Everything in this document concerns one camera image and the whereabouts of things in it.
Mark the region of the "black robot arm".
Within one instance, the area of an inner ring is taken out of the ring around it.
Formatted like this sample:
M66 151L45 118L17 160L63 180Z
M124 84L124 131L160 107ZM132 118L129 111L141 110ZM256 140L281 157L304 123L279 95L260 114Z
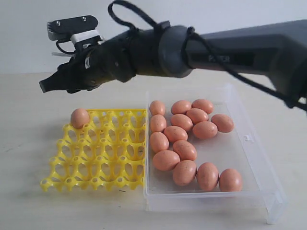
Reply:
M50 77L43 92L91 91L103 83L137 75L184 78L194 69L225 71L274 96L289 108L306 110L307 22L297 20L210 34L161 23L128 30L78 52Z

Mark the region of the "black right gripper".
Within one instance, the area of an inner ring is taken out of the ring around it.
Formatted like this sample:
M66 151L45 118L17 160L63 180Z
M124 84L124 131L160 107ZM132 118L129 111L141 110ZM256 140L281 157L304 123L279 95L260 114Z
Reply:
M42 92L92 91L112 81L113 77L103 70L100 61L92 56L93 53L93 50L88 50L70 58L69 62L61 64L57 72L39 82Z

